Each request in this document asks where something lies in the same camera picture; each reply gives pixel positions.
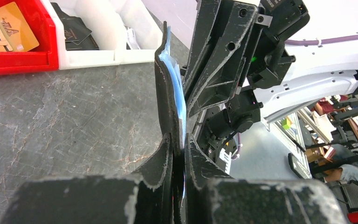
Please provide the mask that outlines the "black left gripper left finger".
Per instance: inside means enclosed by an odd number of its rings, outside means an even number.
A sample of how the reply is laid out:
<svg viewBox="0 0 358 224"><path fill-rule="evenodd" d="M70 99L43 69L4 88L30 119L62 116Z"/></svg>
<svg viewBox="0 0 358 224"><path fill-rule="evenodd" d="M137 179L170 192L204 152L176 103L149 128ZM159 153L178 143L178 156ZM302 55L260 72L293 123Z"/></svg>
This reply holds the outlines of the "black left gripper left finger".
<svg viewBox="0 0 358 224"><path fill-rule="evenodd" d="M23 183L3 224L170 224L172 137L128 175L45 178Z"/></svg>

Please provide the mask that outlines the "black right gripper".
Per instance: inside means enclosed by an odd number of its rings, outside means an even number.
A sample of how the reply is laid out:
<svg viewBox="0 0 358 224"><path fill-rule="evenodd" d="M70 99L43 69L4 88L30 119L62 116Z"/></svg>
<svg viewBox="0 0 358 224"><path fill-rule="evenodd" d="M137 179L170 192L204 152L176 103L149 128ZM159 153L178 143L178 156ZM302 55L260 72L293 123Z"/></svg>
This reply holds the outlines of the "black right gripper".
<svg viewBox="0 0 358 224"><path fill-rule="evenodd" d="M234 136L260 121L263 104L242 90L267 18L258 1L200 0L184 90L189 117L205 111L201 151L224 173L238 149Z"/></svg>

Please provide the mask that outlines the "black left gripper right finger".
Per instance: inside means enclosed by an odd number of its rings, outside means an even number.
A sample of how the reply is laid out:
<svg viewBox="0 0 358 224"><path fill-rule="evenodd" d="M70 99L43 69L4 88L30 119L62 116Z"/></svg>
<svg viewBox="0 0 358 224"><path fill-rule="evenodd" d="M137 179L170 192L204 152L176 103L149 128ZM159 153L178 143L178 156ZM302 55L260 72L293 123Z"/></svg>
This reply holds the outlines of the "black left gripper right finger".
<svg viewBox="0 0 358 224"><path fill-rule="evenodd" d="M234 179L186 135L188 224L344 224L331 190L320 181Z"/></svg>

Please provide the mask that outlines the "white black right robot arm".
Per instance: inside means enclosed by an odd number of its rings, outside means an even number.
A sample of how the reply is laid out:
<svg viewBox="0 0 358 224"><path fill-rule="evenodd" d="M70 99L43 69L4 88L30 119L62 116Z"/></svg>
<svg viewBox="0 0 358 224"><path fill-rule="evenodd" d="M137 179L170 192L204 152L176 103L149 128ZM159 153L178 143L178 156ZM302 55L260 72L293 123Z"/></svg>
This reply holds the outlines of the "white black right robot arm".
<svg viewBox="0 0 358 224"><path fill-rule="evenodd" d="M185 67L195 143L212 161L236 134L327 96L358 93L358 0L200 0Z"/></svg>

